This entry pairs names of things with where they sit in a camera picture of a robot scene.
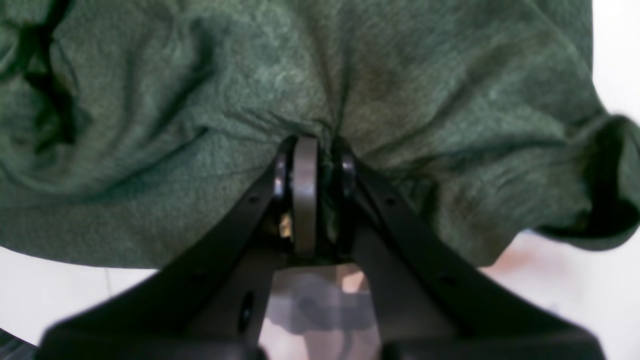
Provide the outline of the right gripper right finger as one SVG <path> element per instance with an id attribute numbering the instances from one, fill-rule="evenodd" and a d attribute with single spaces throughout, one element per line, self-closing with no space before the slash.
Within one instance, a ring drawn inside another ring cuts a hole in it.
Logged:
<path id="1" fill-rule="evenodd" d="M 338 253 L 368 281 L 382 360 L 603 360 L 599 340 L 503 288 L 443 243 L 340 137 Z"/>

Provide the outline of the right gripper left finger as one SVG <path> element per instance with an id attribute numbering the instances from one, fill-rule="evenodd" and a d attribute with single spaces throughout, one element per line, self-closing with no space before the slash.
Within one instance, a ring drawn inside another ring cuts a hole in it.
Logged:
<path id="1" fill-rule="evenodd" d="M 274 273 L 290 244 L 279 223 L 290 200 L 296 139 L 223 219 L 169 265 L 112 300 L 46 331 L 37 360 L 266 360 L 259 335 Z"/>

